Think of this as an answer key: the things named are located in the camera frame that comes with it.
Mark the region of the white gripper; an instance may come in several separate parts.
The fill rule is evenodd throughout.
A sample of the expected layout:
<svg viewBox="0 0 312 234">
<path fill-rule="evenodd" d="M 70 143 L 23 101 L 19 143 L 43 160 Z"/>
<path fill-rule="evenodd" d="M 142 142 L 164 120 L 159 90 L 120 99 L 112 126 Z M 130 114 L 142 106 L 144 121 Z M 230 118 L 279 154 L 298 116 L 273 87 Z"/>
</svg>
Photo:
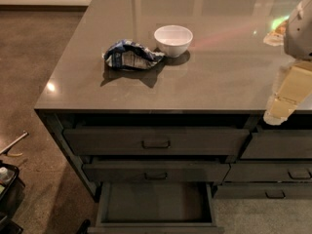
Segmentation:
<svg viewBox="0 0 312 234">
<path fill-rule="evenodd" d="M 312 60 L 312 0 L 301 0 L 291 12 L 284 51 L 294 59 Z M 298 60 L 281 67 L 272 87 L 263 120 L 279 126 L 312 94 L 312 63 Z"/>
</svg>

